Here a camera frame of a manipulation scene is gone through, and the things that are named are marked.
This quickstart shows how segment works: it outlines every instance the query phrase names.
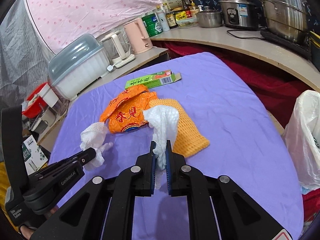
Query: white bottle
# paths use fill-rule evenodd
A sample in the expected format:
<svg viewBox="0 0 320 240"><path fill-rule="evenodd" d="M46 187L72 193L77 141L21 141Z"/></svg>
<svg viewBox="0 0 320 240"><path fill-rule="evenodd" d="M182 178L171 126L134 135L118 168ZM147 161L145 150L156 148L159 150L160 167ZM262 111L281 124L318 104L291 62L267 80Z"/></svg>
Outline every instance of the white bottle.
<svg viewBox="0 0 320 240"><path fill-rule="evenodd" d="M159 22L161 24L162 31L164 31L164 32L169 31L170 27L169 27L168 22L167 22L167 17L165 16L164 11L161 10L159 5L157 6L156 14L158 15L158 19L159 19Z"/></svg>

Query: gray lid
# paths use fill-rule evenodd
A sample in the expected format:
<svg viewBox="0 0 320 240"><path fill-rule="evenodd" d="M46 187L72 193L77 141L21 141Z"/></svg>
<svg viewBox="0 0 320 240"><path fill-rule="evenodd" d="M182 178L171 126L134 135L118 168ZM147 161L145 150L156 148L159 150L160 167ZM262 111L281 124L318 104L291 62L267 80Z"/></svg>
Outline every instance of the gray lid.
<svg viewBox="0 0 320 240"><path fill-rule="evenodd" d="M101 49L103 46L91 34L84 34L70 43L49 62L48 73L52 85L55 86L76 66Z"/></svg>
<svg viewBox="0 0 320 240"><path fill-rule="evenodd" d="M209 9L209 10L204 10L204 11L201 11L201 12L197 12L197 14L212 14L212 13L221 13L220 11L218 10L212 10L212 9Z"/></svg>

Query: human hand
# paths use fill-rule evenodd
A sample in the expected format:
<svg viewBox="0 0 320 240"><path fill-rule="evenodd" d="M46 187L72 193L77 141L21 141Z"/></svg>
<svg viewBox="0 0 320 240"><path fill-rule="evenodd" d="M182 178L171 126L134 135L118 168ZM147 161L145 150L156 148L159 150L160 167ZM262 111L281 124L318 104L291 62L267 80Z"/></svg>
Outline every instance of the human hand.
<svg viewBox="0 0 320 240"><path fill-rule="evenodd" d="M53 215L58 210L58 206L55 206L52 210L50 210L51 215ZM30 240L32 234L35 232L34 230L26 227L25 225L20 227L21 234L27 239Z"/></svg>

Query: condiment bottle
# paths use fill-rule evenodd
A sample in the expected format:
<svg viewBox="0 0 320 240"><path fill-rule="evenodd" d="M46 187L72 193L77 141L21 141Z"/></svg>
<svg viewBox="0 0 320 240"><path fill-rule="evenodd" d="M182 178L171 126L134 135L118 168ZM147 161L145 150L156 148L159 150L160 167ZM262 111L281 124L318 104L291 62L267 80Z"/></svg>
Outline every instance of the condiment bottle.
<svg viewBox="0 0 320 240"><path fill-rule="evenodd" d="M173 12L169 10L166 3L164 3L163 6L164 6L165 16L167 17L169 28L173 29L173 28L178 27L178 25L176 23L176 19L174 18Z"/></svg>
<svg viewBox="0 0 320 240"><path fill-rule="evenodd" d="M191 1L191 6L189 8L190 8L191 16L196 17L196 13L199 12L199 8L193 2L194 0L190 0L190 1Z"/></svg>
<svg viewBox="0 0 320 240"><path fill-rule="evenodd" d="M160 22L160 25L162 27L162 31L167 32L170 30L170 27L167 22L166 14L161 10L160 5L157 6L156 14L158 15L158 20Z"/></svg>
<svg viewBox="0 0 320 240"><path fill-rule="evenodd" d="M181 3L182 3L182 10L184 10L186 12L188 18L191 18L192 17L191 16L191 12L190 12L189 7L186 4L186 1L185 0L181 0Z"/></svg>

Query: pink electric kettle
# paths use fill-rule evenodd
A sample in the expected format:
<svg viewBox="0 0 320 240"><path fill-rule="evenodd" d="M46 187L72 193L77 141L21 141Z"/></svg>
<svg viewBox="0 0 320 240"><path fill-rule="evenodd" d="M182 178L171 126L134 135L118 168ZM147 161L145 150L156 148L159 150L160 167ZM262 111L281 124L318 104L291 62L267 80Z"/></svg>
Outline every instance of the pink electric kettle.
<svg viewBox="0 0 320 240"><path fill-rule="evenodd" d="M134 54L152 49L153 45L141 18L135 19L124 26Z"/></svg>

